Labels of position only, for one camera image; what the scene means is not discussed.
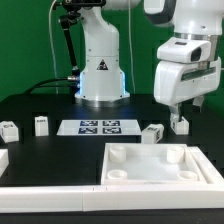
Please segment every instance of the warning label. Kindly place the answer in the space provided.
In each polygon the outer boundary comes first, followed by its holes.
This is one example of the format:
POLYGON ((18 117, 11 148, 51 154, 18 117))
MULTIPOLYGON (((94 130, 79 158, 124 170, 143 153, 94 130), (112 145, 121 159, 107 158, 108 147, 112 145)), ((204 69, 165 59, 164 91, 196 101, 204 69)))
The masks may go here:
POLYGON ((97 67, 97 70, 108 70, 108 67, 107 67, 107 65, 106 65, 104 60, 102 60, 100 62, 99 66, 97 67))

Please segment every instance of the white tray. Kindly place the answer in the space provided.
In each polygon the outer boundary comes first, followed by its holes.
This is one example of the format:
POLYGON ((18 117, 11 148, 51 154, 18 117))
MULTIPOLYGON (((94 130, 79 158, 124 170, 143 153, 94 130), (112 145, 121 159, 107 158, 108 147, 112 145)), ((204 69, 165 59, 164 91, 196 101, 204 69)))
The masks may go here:
POLYGON ((207 183, 186 145, 106 144, 101 184, 186 184, 188 182, 207 183), (167 149, 172 151, 181 149, 182 161, 169 162, 167 149))

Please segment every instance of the small white block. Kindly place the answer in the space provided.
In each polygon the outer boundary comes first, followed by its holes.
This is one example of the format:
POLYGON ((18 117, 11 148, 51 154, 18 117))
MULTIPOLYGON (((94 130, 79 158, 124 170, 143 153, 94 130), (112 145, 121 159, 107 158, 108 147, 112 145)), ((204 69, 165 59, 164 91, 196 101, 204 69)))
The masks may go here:
POLYGON ((164 126, 162 124, 150 124, 142 131, 142 144, 155 144, 163 137, 164 126))
POLYGON ((36 136, 48 136, 48 119, 47 117, 35 117, 35 135, 36 136))
POLYGON ((9 165, 8 150, 0 149, 0 177, 2 176, 8 165, 9 165))
POLYGON ((0 134, 5 143, 19 141, 18 128, 12 121, 0 123, 0 134))
POLYGON ((189 122, 181 117, 181 121, 178 121, 177 116, 171 114, 170 126, 176 135, 188 135, 189 134, 189 122))

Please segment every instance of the black table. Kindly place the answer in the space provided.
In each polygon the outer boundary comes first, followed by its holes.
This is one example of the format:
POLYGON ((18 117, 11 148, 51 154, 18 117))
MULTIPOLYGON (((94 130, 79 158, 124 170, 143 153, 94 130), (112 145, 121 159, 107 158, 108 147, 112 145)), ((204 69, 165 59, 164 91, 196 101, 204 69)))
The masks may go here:
MULTIPOLYGON (((91 108, 72 103, 70 95, 13 95, 0 103, 0 121, 14 121, 20 141, 5 144, 10 165, 0 178, 0 187, 99 185, 106 142, 138 143, 138 136, 57 136, 66 119, 137 119, 141 130, 149 124, 165 126, 160 143, 198 146, 223 175, 224 119, 203 107, 193 112, 183 105, 190 134, 177 136, 170 129, 167 106, 151 95, 131 96, 130 103, 116 108, 91 108), (49 136, 35 137, 34 117, 47 116, 49 136)), ((216 223, 224 222, 224 209, 177 209, 39 214, 1 214, 0 223, 216 223)))

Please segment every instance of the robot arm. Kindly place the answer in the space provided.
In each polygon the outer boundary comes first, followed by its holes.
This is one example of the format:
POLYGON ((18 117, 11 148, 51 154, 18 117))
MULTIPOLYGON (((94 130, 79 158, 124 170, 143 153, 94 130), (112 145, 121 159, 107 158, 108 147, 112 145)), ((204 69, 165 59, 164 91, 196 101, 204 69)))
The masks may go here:
POLYGON ((125 75, 119 66, 119 32, 103 19, 101 11, 127 10, 137 6, 140 1, 62 1, 62 6, 67 10, 67 24, 81 21, 85 37, 86 63, 79 76, 80 90, 75 94, 76 102, 110 107, 128 100, 130 94, 125 91, 125 75))
POLYGON ((154 84, 157 102, 168 105, 180 121, 179 104, 218 88, 221 61, 222 0, 145 0, 148 19, 174 25, 174 36, 159 47, 154 84))

